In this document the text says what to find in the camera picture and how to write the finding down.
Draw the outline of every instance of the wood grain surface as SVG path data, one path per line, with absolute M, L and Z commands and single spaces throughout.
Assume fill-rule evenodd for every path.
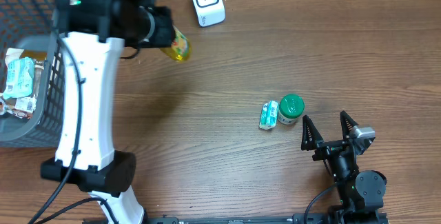
M 199 28 L 191 0 L 162 0 L 194 52 L 187 63 L 158 50 L 120 62 L 114 142 L 137 156 L 140 204 L 179 218 L 304 212 L 331 179 L 300 151 L 301 124 L 258 129 L 264 102 L 296 93 L 328 141 L 341 136 L 341 110 L 375 128 L 358 164 L 388 178 L 391 223 L 439 223 L 440 2 L 225 0 L 225 22 Z M 53 155 L 0 149 L 0 223 L 27 223 L 44 204 L 57 184 L 39 165 Z M 44 216 L 85 197 L 67 185 Z M 88 203 L 53 223 L 100 217 Z

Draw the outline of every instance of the basket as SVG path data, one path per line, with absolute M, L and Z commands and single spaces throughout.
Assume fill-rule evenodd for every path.
M 36 0 L 52 19 L 54 0 Z M 0 147 L 50 147 L 60 140 L 63 124 L 64 67 L 57 37 L 45 27 L 31 0 L 0 0 L 0 92 L 6 87 L 8 48 L 46 51 L 36 110 L 32 118 L 0 116 Z

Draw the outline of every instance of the packaged food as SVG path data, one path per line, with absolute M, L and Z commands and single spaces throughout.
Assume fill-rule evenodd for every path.
M 270 101 L 262 107 L 262 114 L 260 115 L 259 127 L 263 130 L 270 130 L 277 124 L 277 109 L 278 102 Z
M 32 93 L 28 96 L 18 98 L 4 97 L 5 94 L 0 93 L 0 116 L 4 115 L 5 113 L 9 113 L 16 117 L 19 117 L 20 119 L 30 119 L 37 107 L 41 73 L 44 71 L 46 52 L 35 52 L 31 50 L 9 48 L 6 52 L 5 63 L 9 69 L 9 65 L 11 64 L 11 62 L 23 59 L 32 59 L 34 61 Z
M 8 100 L 32 94 L 34 71 L 35 65 L 31 58 L 26 57 L 9 62 L 3 98 Z

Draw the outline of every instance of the black cable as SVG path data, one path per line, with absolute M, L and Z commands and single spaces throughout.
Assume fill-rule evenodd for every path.
M 140 48 L 136 48 L 136 52 L 135 52 L 134 54 L 132 54 L 132 55 L 130 55 L 130 56 L 128 56 L 128 57 L 121 57 L 120 59 L 133 59 L 133 58 L 135 58 L 136 56 L 138 56 L 138 54 L 139 54 L 140 51 L 141 51 Z
M 113 221 L 115 224 L 118 224 L 118 221 L 116 220 L 115 215 L 113 214 L 112 209 L 111 209 L 110 206 L 109 206 L 109 203 L 107 203 L 107 201 L 106 201 L 105 199 L 101 198 L 101 197 L 91 197 L 91 198 L 83 199 L 83 200 L 81 200 L 81 201 L 77 201 L 76 203 L 71 204 L 71 205 L 69 205 L 69 206 L 63 208 L 62 210 L 59 210 L 59 211 L 55 212 L 54 214 L 52 214 L 52 215 L 50 215 L 50 216 L 44 218 L 44 219 L 41 220 L 41 221 L 37 221 L 35 224 L 47 223 L 48 221 L 50 221 L 50 220 L 56 218 L 57 216 L 59 216 L 60 214 L 64 214 L 64 213 L 66 213 L 67 211 L 73 209 L 74 207 L 78 207 L 78 206 L 80 206 L 81 204 L 89 203 L 89 202 L 91 202 L 91 201 L 99 201 L 99 202 L 101 202 L 101 204 L 104 204 L 105 208 L 106 208 L 106 209 L 108 210 L 108 212 L 109 212 L 109 215 L 110 215 L 110 218 L 112 219 L 112 221 Z
M 326 163 L 326 159 L 323 159 L 323 163 L 325 164 L 326 171 L 331 176 L 331 171 L 329 170 L 328 164 Z
M 323 195 L 325 195 L 326 193 L 330 192 L 332 189 L 334 189 L 336 186 L 339 186 L 341 184 L 341 182 L 335 182 L 333 185 L 329 186 L 327 189 L 323 190 L 320 194 L 318 194 L 316 197 L 314 197 L 314 199 L 312 199 L 312 201 L 309 203 L 308 207 L 306 208 L 305 214 L 303 215 L 303 223 L 307 224 L 307 219 L 308 219 L 308 213 L 312 207 L 312 205 Z
M 351 146 L 352 146 L 352 152 L 353 152 L 353 170 L 356 170 L 356 166 L 357 166 L 357 154 L 356 154 L 356 146 L 353 144 L 355 141 L 351 142 Z
M 76 82 L 78 83 L 78 122 L 76 124 L 76 134 L 75 134 L 75 142 L 74 142 L 74 149 L 72 151 L 72 159 L 70 160 L 70 164 L 68 167 L 68 170 L 66 172 L 66 175 L 64 176 L 63 180 L 60 182 L 59 186 L 55 189 L 54 193 L 49 197 L 49 199 L 46 201 L 46 203 L 41 207 L 41 209 L 32 217 L 32 219 L 29 221 L 29 224 L 33 224 L 41 215 L 46 211 L 46 209 L 50 206 L 50 204 L 54 201 L 54 199 L 58 196 L 61 189 L 63 189 L 64 185 L 69 179 L 70 174 L 72 173 L 73 167 L 75 165 L 76 157 L 79 154 L 78 146 L 79 146 L 79 135 L 80 135 L 80 129 L 81 129 L 81 115 L 83 112 L 83 93 L 81 90 L 81 84 L 83 81 L 81 80 L 81 75 L 78 69 L 78 65 L 76 64 L 75 58 L 72 55 L 72 51 L 69 49 L 69 47 L 64 43 L 64 41 L 60 38 L 58 31 L 55 30 L 54 27 L 50 24 L 49 20 L 46 18 L 46 16 L 41 11 L 39 5 L 37 4 L 36 0 L 31 0 L 34 7 L 37 9 L 37 12 L 39 13 L 40 17 L 43 19 L 45 24 L 49 27 L 51 32 L 53 32 L 57 36 L 57 41 L 61 48 L 64 48 L 68 54 L 70 59 L 72 60 L 72 64 L 74 66 L 75 75 L 76 75 Z

